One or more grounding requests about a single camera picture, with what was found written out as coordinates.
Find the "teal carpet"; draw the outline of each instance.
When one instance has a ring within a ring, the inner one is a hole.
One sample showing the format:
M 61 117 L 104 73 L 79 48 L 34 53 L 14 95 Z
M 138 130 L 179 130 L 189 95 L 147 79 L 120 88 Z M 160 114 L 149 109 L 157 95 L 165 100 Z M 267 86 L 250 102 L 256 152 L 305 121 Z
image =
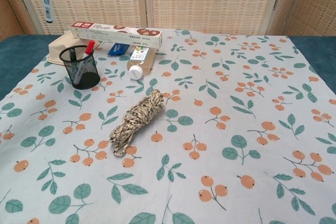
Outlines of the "teal carpet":
M 19 35 L 0 42 L 0 100 L 21 81 L 48 52 L 56 35 Z M 290 37 L 315 71 L 336 93 L 336 37 Z

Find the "pen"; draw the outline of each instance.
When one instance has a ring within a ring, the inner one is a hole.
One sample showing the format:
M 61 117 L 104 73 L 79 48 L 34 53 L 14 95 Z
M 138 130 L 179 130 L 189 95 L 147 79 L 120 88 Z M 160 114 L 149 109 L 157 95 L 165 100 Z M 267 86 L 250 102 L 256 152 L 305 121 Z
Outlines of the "pen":
M 85 52 L 83 54 L 83 58 L 88 57 L 92 52 L 93 52 L 93 47 L 94 47 L 95 41 L 94 40 L 90 40 L 88 43 L 88 46 L 85 49 Z M 83 69 L 85 66 L 83 66 L 84 62 L 80 61 L 78 63 L 78 70 L 76 72 L 75 78 L 74 78 L 74 84 L 79 84 L 80 79 L 82 78 L 83 75 Z

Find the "blue package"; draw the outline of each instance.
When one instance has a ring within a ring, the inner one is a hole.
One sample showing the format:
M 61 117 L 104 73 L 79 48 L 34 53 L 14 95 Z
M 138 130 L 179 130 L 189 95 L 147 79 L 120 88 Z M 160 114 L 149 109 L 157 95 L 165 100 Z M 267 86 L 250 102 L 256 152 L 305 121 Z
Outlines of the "blue package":
M 110 49 L 108 55 L 123 55 L 130 45 L 114 43 L 113 47 Z

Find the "plastic bottle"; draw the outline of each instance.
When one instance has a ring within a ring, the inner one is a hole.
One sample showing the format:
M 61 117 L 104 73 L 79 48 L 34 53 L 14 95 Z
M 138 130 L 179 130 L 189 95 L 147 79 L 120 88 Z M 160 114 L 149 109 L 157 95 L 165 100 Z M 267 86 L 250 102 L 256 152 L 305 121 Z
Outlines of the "plastic bottle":
M 155 59 L 155 48 L 137 46 L 127 62 L 127 69 L 133 80 L 139 80 L 151 72 Z

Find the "red pen cap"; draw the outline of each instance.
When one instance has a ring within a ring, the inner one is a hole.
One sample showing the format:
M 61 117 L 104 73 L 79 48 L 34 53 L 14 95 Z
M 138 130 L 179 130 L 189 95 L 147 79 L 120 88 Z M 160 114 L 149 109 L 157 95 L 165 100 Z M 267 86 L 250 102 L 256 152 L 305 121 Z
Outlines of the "red pen cap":
M 89 41 L 88 46 L 87 46 L 86 49 L 85 49 L 85 53 L 86 53 L 87 55 L 89 55 L 89 54 L 92 53 L 92 51 L 93 51 L 93 47 L 94 47 L 94 44 L 95 44 L 95 43 L 96 43 L 96 42 L 95 42 L 94 40 L 90 40 L 90 41 Z

